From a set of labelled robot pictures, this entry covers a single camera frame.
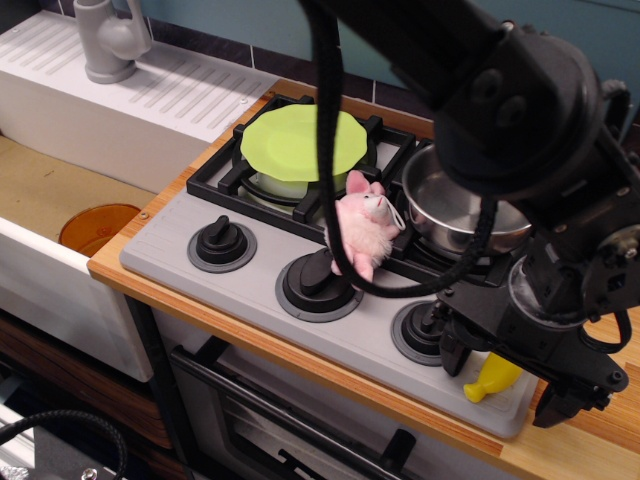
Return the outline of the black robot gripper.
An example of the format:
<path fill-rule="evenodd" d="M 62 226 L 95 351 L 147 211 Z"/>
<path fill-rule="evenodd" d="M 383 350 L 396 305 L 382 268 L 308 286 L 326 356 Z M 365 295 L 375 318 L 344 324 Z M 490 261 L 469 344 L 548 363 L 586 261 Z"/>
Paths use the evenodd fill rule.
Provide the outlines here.
<path fill-rule="evenodd" d="M 472 351 L 494 352 L 546 386 L 533 425 L 551 428 L 581 411 L 603 410 L 629 384 L 612 349 L 584 332 L 587 316 L 544 311 L 529 278 L 513 269 L 496 287 L 460 281 L 437 294 L 446 324 L 439 340 L 443 369 L 456 377 Z"/>

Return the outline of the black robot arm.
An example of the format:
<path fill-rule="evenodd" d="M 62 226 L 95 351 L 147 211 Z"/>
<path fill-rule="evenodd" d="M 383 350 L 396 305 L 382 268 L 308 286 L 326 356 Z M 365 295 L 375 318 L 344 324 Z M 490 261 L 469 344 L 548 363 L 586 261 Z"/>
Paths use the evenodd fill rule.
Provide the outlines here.
<path fill-rule="evenodd" d="M 306 1 L 318 65 L 317 152 L 329 248 L 355 287 L 384 298 L 442 294 L 487 246 L 497 204 L 529 220 L 534 241 L 507 283 L 445 301 L 441 341 L 456 373 L 490 350 L 544 379 L 534 423 L 548 428 L 605 408 L 627 374 L 616 343 L 590 337 L 612 315 L 620 340 L 639 303 L 639 167 L 619 134 L 629 94 L 601 82 L 576 47 L 500 22 L 467 1 Z M 334 136 L 342 99 L 339 24 L 378 50 L 427 105 L 444 172 L 477 194 L 481 213 L 461 260 L 423 285 L 387 288 L 348 260 L 334 206 Z"/>

